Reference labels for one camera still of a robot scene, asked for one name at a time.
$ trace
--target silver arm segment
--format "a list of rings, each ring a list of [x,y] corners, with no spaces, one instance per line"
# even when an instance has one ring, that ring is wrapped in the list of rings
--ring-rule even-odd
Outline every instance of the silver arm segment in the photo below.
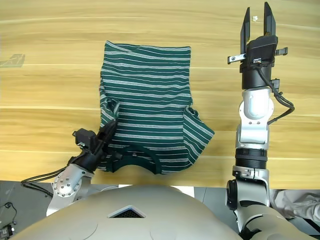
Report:
[[[236,148],[269,148],[268,120],[274,112],[270,99],[270,88],[259,87],[242,92],[243,101],[239,107],[241,123],[236,133]]]
[[[55,177],[52,184],[53,198],[46,211],[49,216],[73,202],[86,197],[94,174],[71,163]]]
[[[243,101],[239,107],[241,123],[236,132],[236,149],[268,150],[268,120],[274,111],[270,93],[268,87],[248,89],[242,93]],[[234,165],[232,174],[235,180],[228,182],[226,204],[237,217],[239,235],[243,239],[313,239],[269,207],[267,169]]]

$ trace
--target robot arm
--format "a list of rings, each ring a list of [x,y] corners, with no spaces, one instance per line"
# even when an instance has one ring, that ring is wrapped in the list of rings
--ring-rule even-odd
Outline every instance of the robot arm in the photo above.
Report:
[[[47,216],[87,195],[91,179],[95,175],[94,171],[104,156],[103,146],[109,143],[116,127],[117,120],[114,119],[102,127],[97,135],[83,128],[72,134],[82,152],[76,157],[71,157],[65,170],[55,177],[52,184],[53,197],[46,212]]]
[[[234,180],[226,187],[226,205],[237,217],[240,236],[244,240],[313,239],[297,230],[281,214],[270,207],[269,171],[266,169],[269,148],[269,124],[291,113],[289,110],[274,120],[270,99],[274,92],[279,102],[279,80],[271,80],[275,56],[286,55],[288,48],[276,50],[276,22],[267,2],[264,4],[264,36],[247,44],[250,38],[250,8],[241,29],[241,54],[228,57],[228,64],[241,61],[243,101],[239,107],[241,123],[236,131]]]

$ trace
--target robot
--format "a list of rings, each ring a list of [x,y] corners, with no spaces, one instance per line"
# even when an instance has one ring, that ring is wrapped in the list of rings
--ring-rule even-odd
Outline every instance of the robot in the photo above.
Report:
[[[288,48],[277,49],[276,22],[270,6],[264,3],[264,34],[250,38],[250,8],[241,33],[240,55],[229,56],[228,64],[241,61],[243,101],[241,122],[236,131],[233,180],[226,186],[225,204],[234,212],[239,234],[220,222],[200,201],[170,186],[137,185],[101,191],[86,196],[102,146],[108,144],[117,120],[93,131],[73,133],[82,152],[67,166],[43,179],[55,177],[53,198],[47,217],[31,225],[12,240],[308,240],[270,207],[269,125],[291,113],[294,105],[279,89],[279,79],[271,80],[275,56],[286,55]],[[289,109],[269,120],[274,111],[270,99]],[[22,183],[32,183],[35,178]]]

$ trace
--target gray floor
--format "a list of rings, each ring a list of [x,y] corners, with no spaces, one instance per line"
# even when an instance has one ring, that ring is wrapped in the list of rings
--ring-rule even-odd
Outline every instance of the gray floor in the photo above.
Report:
[[[51,191],[48,183],[40,183],[43,188]],[[108,185],[92,185],[92,192],[100,191]],[[235,232],[238,232],[236,217],[232,211],[225,206],[225,189],[195,187],[195,198],[203,202],[223,223],[230,226]],[[15,232],[21,232],[29,225],[41,220],[46,216],[46,211],[50,202],[49,197],[43,193],[36,192],[20,186],[14,181],[0,181],[0,227],[10,223],[15,215],[11,208],[3,207],[6,202],[12,202],[17,209]],[[299,230],[309,234],[318,235],[311,226],[303,219],[294,219],[291,221]]]

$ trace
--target table surface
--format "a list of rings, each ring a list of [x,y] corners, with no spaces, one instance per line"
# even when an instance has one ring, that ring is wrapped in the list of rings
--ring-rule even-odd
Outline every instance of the table surface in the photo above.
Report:
[[[270,186],[319,189],[320,3],[271,0],[278,56],[272,76],[296,111],[270,127]],[[0,61],[25,56],[23,66],[2,63],[0,180],[52,172],[79,153],[72,132],[97,131],[99,81],[106,40],[155,46],[191,46],[194,108],[215,136],[194,166],[153,175],[137,166],[97,171],[93,183],[224,187],[232,179],[241,97],[240,29],[251,7],[251,39],[263,33],[263,1],[256,0],[3,0]],[[275,114],[285,108],[275,102]]]

